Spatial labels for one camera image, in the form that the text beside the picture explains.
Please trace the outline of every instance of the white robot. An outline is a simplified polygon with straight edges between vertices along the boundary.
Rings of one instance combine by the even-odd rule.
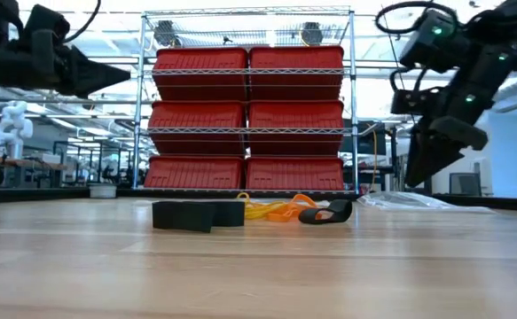
[[[12,101],[2,110],[0,120],[0,157],[7,155],[12,159],[21,159],[24,138],[34,134],[34,123],[26,119],[27,103]]]

